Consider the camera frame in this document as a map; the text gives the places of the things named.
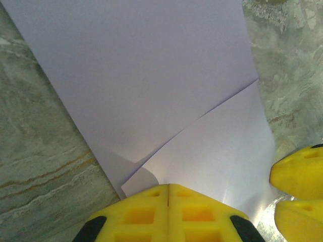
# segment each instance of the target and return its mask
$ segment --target black rubber edge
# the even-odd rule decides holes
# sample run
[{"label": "black rubber edge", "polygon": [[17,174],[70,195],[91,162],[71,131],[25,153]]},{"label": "black rubber edge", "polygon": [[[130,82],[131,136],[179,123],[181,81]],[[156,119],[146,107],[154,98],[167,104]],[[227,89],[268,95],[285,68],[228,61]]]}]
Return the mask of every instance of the black rubber edge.
[{"label": "black rubber edge", "polygon": [[249,220],[238,215],[233,215],[230,219],[243,242],[265,242]]},{"label": "black rubber edge", "polygon": [[315,148],[320,148],[320,147],[323,147],[323,144],[313,145],[311,148],[315,149]]},{"label": "black rubber edge", "polygon": [[95,242],[105,221],[105,216],[98,216],[87,221],[72,242]]}]

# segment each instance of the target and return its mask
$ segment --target marble floor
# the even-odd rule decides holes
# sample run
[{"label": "marble floor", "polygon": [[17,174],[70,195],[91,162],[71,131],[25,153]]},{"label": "marble floor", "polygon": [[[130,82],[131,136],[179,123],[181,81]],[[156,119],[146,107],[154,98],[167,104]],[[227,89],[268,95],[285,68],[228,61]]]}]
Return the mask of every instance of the marble floor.
[{"label": "marble floor", "polygon": [[[279,160],[323,138],[323,0],[242,5]],[[0,102],[0,241],[71,241],[119,198],[1,4]]]}]

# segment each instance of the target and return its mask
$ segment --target sheet of paper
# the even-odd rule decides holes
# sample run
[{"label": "sheet of paper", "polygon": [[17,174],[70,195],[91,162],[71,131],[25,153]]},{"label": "sheet of paper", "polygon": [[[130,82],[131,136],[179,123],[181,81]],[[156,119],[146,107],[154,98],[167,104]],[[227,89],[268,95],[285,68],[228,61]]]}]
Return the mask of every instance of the sheet of paper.
[{"label": "sheet of paper", "polygon": [[1,0],[117,192],[257,78],[240,0]]},{"label": "sheet of paper", "polygon": [[277,195],[269,185],[274,153],[255,82],[171,139],[122,189],[129,196],[177,183],[240,209],[256,222]]}]

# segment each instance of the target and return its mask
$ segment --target rectangular hole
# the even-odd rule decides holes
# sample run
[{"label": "rectangular hole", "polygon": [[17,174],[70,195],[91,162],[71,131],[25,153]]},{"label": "rectangular hole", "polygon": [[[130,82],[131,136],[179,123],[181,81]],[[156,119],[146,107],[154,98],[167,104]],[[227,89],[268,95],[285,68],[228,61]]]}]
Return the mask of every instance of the rectangular hole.
[{"label": "rectangular hole", "polygon": [[182,209],[183,221],[214,221],[211,207],[207,205],[189,205]]},{"label": "rectangular hole", "polygon": [[149,197],[159,197],[160,191],[153,191],[152,193],[148,194]]},{"label": "rectangular hole", "polygon": [[184,233],[185,242],[223,242],[218,229],[190,229]]},{"label": "rectangular hole", "polygon": [[299,205],[299,208],[304,209],[306,211],[313,211],[313,208],[311,205]]},{"label": "rectangular hole", "polygon": [[187,190],[179,190],[177,192],[177,197],[183,197],[183,198],[188,198],[191,197],[192,193],[190,191]]},{"label": "rectangular hole", "polygon": [[319,156],[318,155],[318,150],[312,151],[312,152],[309,152],[309,153],[305,153],[303,156],[304,156],[305,159],[318,157]]},{"label": "rectangular hole", "polygon": [[132,208],[126,211],[123,224],[150,224],[153,223],[155,209],[151,207]]},{"label": "rectangular hole", "polygon": [[293,160],[294,160],[293,158],[288,157],[288,158],[280,160],[279,164],[282,164],[282,163],[285,164],[285,163],[288,163],[288,162],[293,161]]},{"label": "rectangular hole", "polygon": [[115,242],[151,242],[151,234],[117,234]]}]

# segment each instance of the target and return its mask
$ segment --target gray marble surface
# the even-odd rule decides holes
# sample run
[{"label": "gray marble surface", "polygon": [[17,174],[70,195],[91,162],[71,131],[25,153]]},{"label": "gray marble surface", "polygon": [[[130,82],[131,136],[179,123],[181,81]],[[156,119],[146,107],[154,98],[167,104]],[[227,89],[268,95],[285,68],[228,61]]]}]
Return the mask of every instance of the gray marble surface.
[{"label": "gray marble surface", "polygon": [[[278,160],[323,138],[323,0],[242,4]],[[119,198],[1,5],[0,102],[0,238],[71,241]]]}]

